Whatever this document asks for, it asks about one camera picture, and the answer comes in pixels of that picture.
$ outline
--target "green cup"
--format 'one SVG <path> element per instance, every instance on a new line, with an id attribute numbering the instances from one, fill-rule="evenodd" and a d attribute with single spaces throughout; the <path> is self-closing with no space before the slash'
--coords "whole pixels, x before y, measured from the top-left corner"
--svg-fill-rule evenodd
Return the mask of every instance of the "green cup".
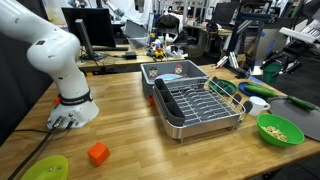
<path id="1" fill-rule="evenodd" d="M 273 77 L 273 75 L 281 70 L 281 64 L 279 63 L 270 63 L 263 69 L 262 80 L 265 83 L 275 83 L 277 77 Z"/>

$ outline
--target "wooden workbench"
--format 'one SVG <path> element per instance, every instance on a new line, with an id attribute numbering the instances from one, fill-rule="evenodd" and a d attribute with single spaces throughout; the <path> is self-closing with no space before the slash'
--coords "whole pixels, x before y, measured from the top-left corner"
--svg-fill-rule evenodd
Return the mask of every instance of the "wooden workbench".
<path id="1" fill-rule="evenodd" d="M 200 67 L 210 78 L 217 76 L 236 85 L 248 81 L 236 79 L 225 69 Z M 63 155 L 69 161 L 70 180 L 246 179 L 320 152 L 320 143 L 309 138 L 287 148 L 266 143 L 251 116 L 246 116 L 235 131 L 205 133 L 179 144 L 166 134 L 156 108 L 150 107 L 144 97 L 141 72 L 93 76 L 87 81 L 99 115 L 81 129 L 54 135 L 19 177 L 40 159 Z M 17 129 L 47 129 L 57 94 L 52 85 Z M 7 179 L 44 136 L 13 132 L 0 148 L 0 179 Z M 111 155 L 102 166 L 95 167 L 86 152 L 98 141 L 109 147 Z"/>

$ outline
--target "metal dish rack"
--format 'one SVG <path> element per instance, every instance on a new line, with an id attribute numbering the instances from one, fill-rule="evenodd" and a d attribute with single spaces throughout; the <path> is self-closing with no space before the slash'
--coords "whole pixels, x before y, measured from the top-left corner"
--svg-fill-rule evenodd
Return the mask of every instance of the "metal dish rack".
<path id="1" fill-rule="evenodd" d="M 154 100 L 170 137 L 182 142 L 183 138 L 209 131 L 235 129 L 245 112 L 244 106 L 218 84 L 211 83 L 220 93 L 200 80 L 198 83 L 188 79 L 155 82 Z"/>

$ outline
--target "gray plastic bin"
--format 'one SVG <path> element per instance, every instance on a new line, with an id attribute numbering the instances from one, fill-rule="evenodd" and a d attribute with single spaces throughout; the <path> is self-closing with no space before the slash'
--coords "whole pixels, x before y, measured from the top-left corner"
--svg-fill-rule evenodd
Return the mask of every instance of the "gray plastic bin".
<path id="1" fill-rule="evenodd" d="M 147 98 L 153 94 L 152 88 L 155 78 L 162 74 L 179 74 L 194 80 L 194 83 L 204 83 L 209 79 L 209 76 L 190 60 L 148 63 L 140 66 L 143 91 Z"/>

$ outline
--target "green object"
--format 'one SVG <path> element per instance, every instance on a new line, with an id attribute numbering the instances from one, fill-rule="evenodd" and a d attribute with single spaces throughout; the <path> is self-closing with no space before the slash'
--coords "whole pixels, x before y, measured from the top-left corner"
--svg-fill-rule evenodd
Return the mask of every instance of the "green object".
<path id="1" fill-rule="evenodd" d="M 21 180 L 66 180 L 68 175 L 68 160 L 64 156 L 54 155 L 31 166 Z"/>
<path id="2" fill-rule="evenodd" d="M 258 132 L 262 139 L 275 146 L 292 146 L 301 144 L 304 141 L 304 134 L 295 124 L 289 120 L 274 115 L 261 114 L 257 118 Z M 287 142 L 277 139 L 267 133 L 262 127 L 272 126 L 287 136 Z"/>
<path id="3" fill-rule="evenodd" d="M 276 82 L 277 77 L 273 75 L 281 70 L 281 64 L 270 63 L 263 69 L 262 80 L 266 83 L 272 84 Z"/>
<path id="4" fill-rule="evenodd" d="M 263 97 L 269 98 L 269 97 L 277 97 L 278 96 L 275 92 L 270 91 L 269 89 L 260 88 L 260 87 L 253 86 L 253 85 L 246 85 L 244 87 L 244 89 L 250 93 L 258 94 Z"/>
<path id="5" fill-rule="evenodd" d="M 291 103 L 295 104 L 296 106 L 302 108 L 302 109 L 305 109 L 305 110 L 308 110 L 308 111 L 312 111 L 312 110 L 315 110 L 316 109 L 316 106 L 307 102 L 307 101 L 304 101 L 304 100 L 301 100 L 297 97 L 294 97 L 294 96 L 288 96 L 287 99 L 289 101 L 291 101 Z"/>
<path id="6" fill-rule="evenodd" d="M 234 85 L 232 82 L 230 81 L 226 81 L 223 79 L 218 79 L 216 84 L 219 84 L 220 82 L 223 83 L 224 87 L 223 89 L 226 91 L 226 89 L 229 87 L 231 89 L 231 95 L 237 92 L 237 86 Z M 221 90 L 221 88 L 218 88 L 212 81 L 209 81 L 209 85 L 208 85 L 211 89 L 216 90 L 219 94 L 224 94 L 224 92 Z"/>

